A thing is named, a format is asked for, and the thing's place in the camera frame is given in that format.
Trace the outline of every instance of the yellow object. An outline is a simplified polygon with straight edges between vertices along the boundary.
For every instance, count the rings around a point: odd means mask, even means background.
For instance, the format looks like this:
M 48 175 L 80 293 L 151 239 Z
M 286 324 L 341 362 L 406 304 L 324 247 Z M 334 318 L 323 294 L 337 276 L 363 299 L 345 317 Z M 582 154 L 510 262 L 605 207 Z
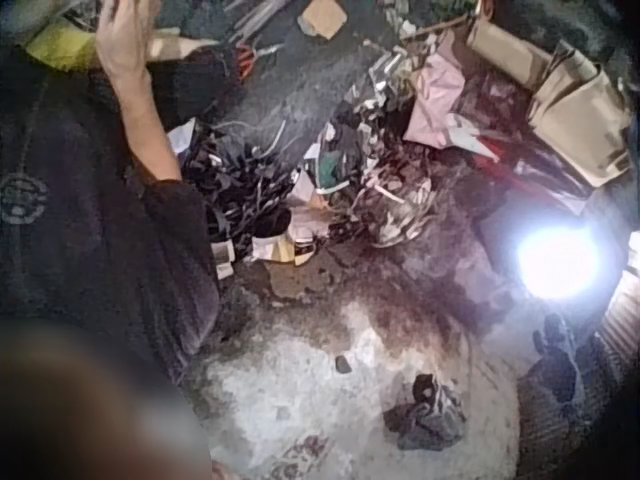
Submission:
M 26 45 L 27 52 L 56 70 L 87 70 L 95 64 L 95 34 L 56 19 Z

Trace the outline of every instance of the paper scrap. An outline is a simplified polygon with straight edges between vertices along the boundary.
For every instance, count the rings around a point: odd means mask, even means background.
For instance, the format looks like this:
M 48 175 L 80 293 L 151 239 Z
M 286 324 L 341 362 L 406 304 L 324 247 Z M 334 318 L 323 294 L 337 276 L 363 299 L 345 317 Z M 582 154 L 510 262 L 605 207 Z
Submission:
M 313 0 L 298 17 L 302 31 L 331 40 L 347 21 L 347 14 L 335 0 Z
M 296 207 L 291 209 L 289 236 L 296 244 L 312 243 L 315 238 L 329 236 L 329 225 L 333 214 L 328 210 Z
M 211 251 L 213 252 L 213 258 L 216 262 L 218 280 L 223 280 L 233 275 L 234 272 L 231 263 L 236 261 L 233 242 L 227 240 L 226 242 L 212 243 Z
M 320 156 L 320 144 L 314 143 L 307 149 L 307 153 L 304 154 L 304 159 L 317 160 L 319 156 Z
M 299 267 L 311 260 L 311 257 L 316 253 L 316 245 L 314 243 L 308 245 L 296 244 L 295 252 L 294 265 Z
M 269 238 L 251 239 L 254 259 L 290 263 L 295 259 L 295 245 L 287 233 Z
M 331 123 L 327 123 L 325 127 L 324 139 L 327 142 L 331 142 L 334 138 L 336 138 L 336 129 Z
M 189 148 L 189 145 L 191 145 L 191 137 L 193 137 L 193 129 L 195 125 L 196 119 L 192 118 L 184 125 L 180 125 L 167 133 L 169 142 L 171 143 L 171 148 L 176 155 L 184 152 Z
M 291 207 L 308 206 L 316 209 L 326 208 L 326 202 L 316 192 L 316 187 L 306 170 L 295 172 L 293 190 L 287 196 L 287 204 Z

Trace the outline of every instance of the blurry foreground object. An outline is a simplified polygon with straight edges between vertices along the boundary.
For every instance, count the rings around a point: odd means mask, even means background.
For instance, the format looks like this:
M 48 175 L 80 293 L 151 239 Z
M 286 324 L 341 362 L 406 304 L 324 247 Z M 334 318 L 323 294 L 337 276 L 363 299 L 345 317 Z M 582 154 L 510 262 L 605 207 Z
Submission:
M 212 474 L 212 480 L 240 480 L 240 477 L 229 470 L 225 465 L 215 461 L 212 465 Z
M 160 2 L 151 3 L 155 16 Z M 29 55 L 56 70 L 99 67 L 95 49 L 98 6 L 99 2 L 81 0 L 8 1 L 0 16 L 2 41 L 24 46 Z M 218 43 L 180 37 L 179 28 L 155 30 L 149 39 L 147 60 L 180 60 L 199 48 Z
M 141 363 L 61 329 L 4 329 L 0 345 L 3 479 L 211 478 L 195 416 Z
M 539 230 L 518 249 L 522 280 L 540 298 L 567 298 L 586 290 L 598 271 L 598 252 L 587 230 Z

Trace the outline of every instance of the flashlight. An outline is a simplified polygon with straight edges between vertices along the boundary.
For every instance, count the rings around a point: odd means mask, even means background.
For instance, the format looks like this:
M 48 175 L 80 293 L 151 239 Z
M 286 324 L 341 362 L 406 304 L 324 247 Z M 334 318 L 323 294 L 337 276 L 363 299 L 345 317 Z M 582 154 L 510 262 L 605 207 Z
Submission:
M 518 248 L 524 285 L 536 297 L 563 299 L 585 291 L 594 281 L 598 251 L 586 228 L 538 230 Z

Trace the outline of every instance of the debris pile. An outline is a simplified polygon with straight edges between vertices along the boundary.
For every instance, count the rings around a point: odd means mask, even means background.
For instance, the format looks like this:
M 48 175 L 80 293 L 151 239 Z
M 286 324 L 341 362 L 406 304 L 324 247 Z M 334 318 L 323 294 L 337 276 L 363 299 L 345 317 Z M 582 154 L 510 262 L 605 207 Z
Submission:
M 201 122 L 192 145 L 182 172 L 206 201 L 211 242 L 232 240 L 242 258 L 251 251 L 257 222 L 271 218 L 293 189 L 291 170 L 274 153 Z M 263 236 L 270 233 L 265 228 Z
M 490 3 L 490 11 L 483 4 Z M 475 11 L 493 13 L 493 0 L 378 0 L 385 18 L 400 40 L 452 28 L 466 22 Z
M 305 155 L 318 192 L 341 215 L 342 227 L 368 232 L 379 248 L 419 235 L 435 198 L 429 149 L 402 139 L 413 60 L 401 48 L 384 53 L 349 89 Z

